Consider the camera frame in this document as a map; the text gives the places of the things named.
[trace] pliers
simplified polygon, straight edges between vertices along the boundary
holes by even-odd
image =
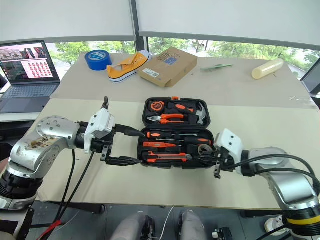
[[[167,123],[184,123],[184,121],[169,121],[168,119],[184,119],[183,114],[161,114],[161,116],[149,116],[146,119],[150,121],[159,121],[161,124],[167,124]]]

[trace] painter's tape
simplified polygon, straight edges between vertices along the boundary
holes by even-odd
[[[105,50],[94,50],[84,56],[89,68],[95,71],[106,70],[107,65],[112,65],[110,55]]]

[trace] tool case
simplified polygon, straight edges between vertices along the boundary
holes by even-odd
[[[165,169],[211,167],[197,159],[202,151],[214,151],[213,134],[206,129],[211,120],[205,101],[152,97],[145,101],[142,122],[145,137],[139,137],[137,148],[142,165]]]

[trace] window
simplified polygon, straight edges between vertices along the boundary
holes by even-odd
[[[81,41],[46,43],[56,71],[62,80],[70,67],[77,61],[80,53],[100,49],[109,53],[136,52],[133,41]]]
[[[148,42],[149,50],[154,55],[175,47],[198,57],[265,60],[281,58],[288,63],[299,80],[320,58],[320,51],[285,46],[163,37],[149,37]]]

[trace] black tool case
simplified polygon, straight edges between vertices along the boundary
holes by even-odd
[[[191,114],[190,112],[200,111],[203,106],[205,111],[205,118],[203,119],[203,123],[198,123],[199,117],[197,113]],[[162,114],[170,115],[170,114],[182,114],[183,119],[180,118],[170,118],[169,121],[175,121],[179,123],[171,123],[168,122],[166,124],[161,124],[159,121],[151,121],[148,120],[148,117],[152,116],[161,116]],[[179,98],[179,97],[152,97],[145,101],[142,121],[146,128],[142,130],[145,134],[145,137],[139,137],[138,140],[138,148],[137,148],[137,158],[142,161],[142,165],[150,166],[150,167],[158,167],[169,169],[172,166],[174,167],[182,167],[183,169],[200,169],[200,168],[210,168],[207,164],[202,163],[197,160],[197,156],[199,156],[198,147],[200,140],[206,145],[210,145],[212,149],[214,143],[213,134],[207,130],[206,128],[209,126],[211,120],[208,111],[208,107],[205,101],[200,99],[191,99],[191,98]],[[159,139],[166,140],[155,140],[150,138],[150,132],[160,132],[161,134],[166,134],[166,137],[158,137]],[[146,142],[159,142],[159,143],[167,143],[174,144],[176,146],[160,148],[156,146],[144,146],[144,144],[148,144]],[[159,159],[153,160],[148,158],[157,158],[151,156],[155,155],[167,155],[167,154],[187,154],[192,157],[188,157],[188,159],[182,161],[181,159]]]

